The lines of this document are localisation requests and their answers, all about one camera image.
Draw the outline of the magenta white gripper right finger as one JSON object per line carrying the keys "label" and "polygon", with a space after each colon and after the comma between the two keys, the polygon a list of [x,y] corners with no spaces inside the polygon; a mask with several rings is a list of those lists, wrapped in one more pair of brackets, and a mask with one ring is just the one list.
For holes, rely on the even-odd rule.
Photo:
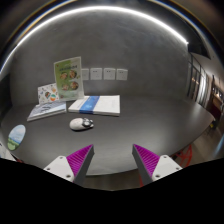
{"label": "magenta white gripper right finger", "polygon": [[148,185],[181,170],[181,167],[168,155],[159,156],[136,144],[133,145],[132,155],[137,164],[143,185]]}

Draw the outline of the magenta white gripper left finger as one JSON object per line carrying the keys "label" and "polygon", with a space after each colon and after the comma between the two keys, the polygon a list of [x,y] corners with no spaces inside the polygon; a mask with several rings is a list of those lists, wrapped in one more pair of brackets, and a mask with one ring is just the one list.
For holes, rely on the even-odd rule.
{"label": "magenta white gripper left finger", "polygon": [[44,170],[82,186],[94,156],[94,146],[88,145],[69,156],[58,156]]}

